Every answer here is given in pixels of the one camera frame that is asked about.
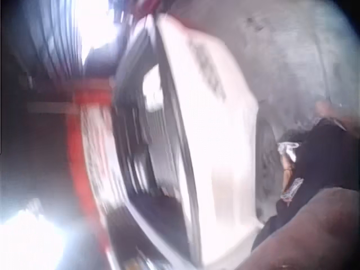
bright light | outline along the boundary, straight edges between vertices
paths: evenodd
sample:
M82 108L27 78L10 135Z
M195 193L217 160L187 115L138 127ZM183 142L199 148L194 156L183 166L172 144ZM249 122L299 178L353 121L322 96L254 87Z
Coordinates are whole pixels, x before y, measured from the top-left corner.
M118 29L114 24L114 10L109 10L107 0L78 0L75 17L81 36L84 64L91 49L115 40Z
M64 250L64 238L43 216L20 211L0 224L0 268L55 270Z

person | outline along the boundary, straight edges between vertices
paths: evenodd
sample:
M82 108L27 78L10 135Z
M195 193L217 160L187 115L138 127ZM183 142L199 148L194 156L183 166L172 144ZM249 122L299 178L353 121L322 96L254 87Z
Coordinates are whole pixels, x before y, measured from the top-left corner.
M359 191L359 133L356 118L343 116L328 102L318 102L321 117L296 152L294 166L282 157L284 185L271 217L255 238L255 250L289 223L298 211L325 188Z

concrete floor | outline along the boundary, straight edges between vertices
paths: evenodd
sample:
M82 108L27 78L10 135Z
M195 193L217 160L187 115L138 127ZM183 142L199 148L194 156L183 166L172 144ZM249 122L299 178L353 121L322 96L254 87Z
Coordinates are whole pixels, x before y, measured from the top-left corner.
M334 3L177 0L170 13L224 41L276 140L289 130L311 129L318 100L359 115L359 39ZM269 145L267 155L274 157L274 149ZM273 159L263 183L270 193L260 203L264 221L276 213L281 191L282 168Z

gray surface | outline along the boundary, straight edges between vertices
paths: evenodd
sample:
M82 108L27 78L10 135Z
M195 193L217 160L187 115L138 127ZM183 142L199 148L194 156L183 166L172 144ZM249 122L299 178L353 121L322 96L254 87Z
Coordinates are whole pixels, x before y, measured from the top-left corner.
M359 40L333 3L178 0L170 13L224 41L277 140L288 130L310 129L318 100L359 115ZM275 213L281 190L279 163L274 171L264 219Z

